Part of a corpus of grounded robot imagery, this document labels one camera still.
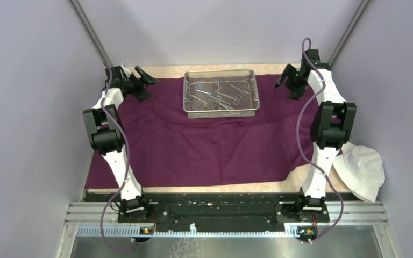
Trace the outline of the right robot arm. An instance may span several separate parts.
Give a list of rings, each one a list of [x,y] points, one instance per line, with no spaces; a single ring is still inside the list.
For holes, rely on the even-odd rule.
[[[285,208],[300,221],[309,221],[316,214],[326,214],[325,185],[333,160],[343,144],[350,139],[357,106],[339,93],[330,66],[320,60],[316,49],[303,50],[301,66],[287,65],[275,87],[285,86],[289,99],[301,99],[307,88],[314,91],[306,105],[317,101],[318,110],[310,127],[313,155],[307,179],[297,201]]]

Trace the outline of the surgical scissors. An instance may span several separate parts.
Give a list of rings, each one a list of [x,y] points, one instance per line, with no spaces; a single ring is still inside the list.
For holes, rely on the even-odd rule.
[[[203,110],[208,110],[213,108],[213,104],[210,102],[207,102],[195,95],[189,94],[188,99],[197,103],[198,105],[202,106]]]

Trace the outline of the white crumpled cloth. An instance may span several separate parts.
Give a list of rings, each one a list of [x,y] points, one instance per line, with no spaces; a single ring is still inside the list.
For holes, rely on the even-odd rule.
[[[380,187],[385,182],[380,154],[367,146],[345,143],[333,167],[342,182],[360,200],[375,203]]]

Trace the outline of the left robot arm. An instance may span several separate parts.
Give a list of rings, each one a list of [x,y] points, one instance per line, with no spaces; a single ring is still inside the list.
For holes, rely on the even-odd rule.
[[[89,143],[109,165],[119,186],[119,211],[138,222],[145,222],[151,208],[137,181],[129,161],[130,147],[118,114],[119,106],[128,96],[143,101],[150,97],[147,87],[158,79],[139,66],[130,71],[125,66],[106,67],[107,78],[97,103],[82,112]]]

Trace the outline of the maroon wrap cloth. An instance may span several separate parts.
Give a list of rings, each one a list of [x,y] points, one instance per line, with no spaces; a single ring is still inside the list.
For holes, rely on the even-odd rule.
[[[256,77],[260,108],[253,117],[190,119],[183,79],[165,78],[150,98],[128,97],[118,113],[130,144],[130,165],[143,187],[197,187],[284,181],[312,157],[310,127],[318,109],[288,98],[277,75]]]

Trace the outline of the metal mesh instrument tray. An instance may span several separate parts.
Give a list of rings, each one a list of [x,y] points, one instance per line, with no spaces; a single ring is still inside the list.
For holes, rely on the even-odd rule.
[[[231,83],[239,89],[249,92],[247,100],[240,100],[240,104],[234,105],[231,99],[217,98],[193,90],[193,88],[197,88],[240,98],[240,93],[226,83]],[[189,94],[212,103],[213,108],[203,110],[202,106],[188,99]],[[255,116],[261,107],[255,72],[252,69],[188,71],[183,78],[182,104],[183,110],[190,119]]]

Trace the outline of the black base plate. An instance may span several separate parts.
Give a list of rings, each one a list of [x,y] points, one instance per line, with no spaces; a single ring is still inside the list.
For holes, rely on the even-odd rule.
[[[135,213],[120,211],[115,198],[111,208],[119,212],[122,223],[150,222],[156,232],[254,233],[283,231],[285,223],[332,222],[333,209],[303,211],[297,207],[297,193],[150,193],[149,206],[142,219]]]

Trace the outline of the surgical clamp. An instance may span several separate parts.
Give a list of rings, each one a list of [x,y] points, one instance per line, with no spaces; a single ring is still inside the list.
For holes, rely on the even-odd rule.
[[[245,91],[245,90],[241,90],[241,89],[239,89],[238,87],[232,85],[231,83],[226,83],[226,84],[227,84],[229,87],[231,87],[232,89],[234,89],[234,90],[236,90],[237,92],[240,93],[240,98],[237,97],[237,99],[241,99],[241,100],[244,100],[244,101],[247,100],[247,95],[250,94],[249,92],[247,92],[247,91]]]

